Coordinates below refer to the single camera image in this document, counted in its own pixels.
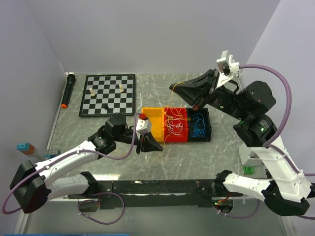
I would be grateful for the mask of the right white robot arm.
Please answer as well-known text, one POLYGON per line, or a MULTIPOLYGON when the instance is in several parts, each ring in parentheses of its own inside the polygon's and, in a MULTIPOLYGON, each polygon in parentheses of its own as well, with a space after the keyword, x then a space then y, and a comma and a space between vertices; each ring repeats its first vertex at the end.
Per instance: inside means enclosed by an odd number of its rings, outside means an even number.
POLYGON ((217 70, 209 70, 169 88, 195 111, 210 105, 237 119, 235 132, 249 152, 261 160, 270 177, 255 179, 224 170, 214 180, 216 193, 240 193, 264 202, 277 215, 305 217, 315 185, 293 163, 281 137, 276 135, 278 128, 267 116, 276 103, 270 87, 254 81, 244 89, 230 91, 219 85, 220 78, 217 70))

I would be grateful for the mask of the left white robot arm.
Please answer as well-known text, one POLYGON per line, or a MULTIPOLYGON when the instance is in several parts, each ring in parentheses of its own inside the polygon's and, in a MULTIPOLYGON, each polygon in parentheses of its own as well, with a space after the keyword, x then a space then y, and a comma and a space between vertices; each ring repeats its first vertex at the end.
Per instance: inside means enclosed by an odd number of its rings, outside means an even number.
POLYGON ((133 148, 136 153, 162 151, 163 148, 151 133, 152 124, 140 113, 134 115, 134 125, 128 126, 126 116, 114 113, 97 132, 77 147, 51 159, 22 163, 11 184, 10 196, 14 196, 19 209, 25 214, 41 208, 47 201, 67 195, 93 197, 99 192, 97 180, 90 172, 65 177, 70 171, 97 161, 103 157, 125 159, 133 148), (122 157, 112 157, 116 143, 129 144, 128 152, 122 157))

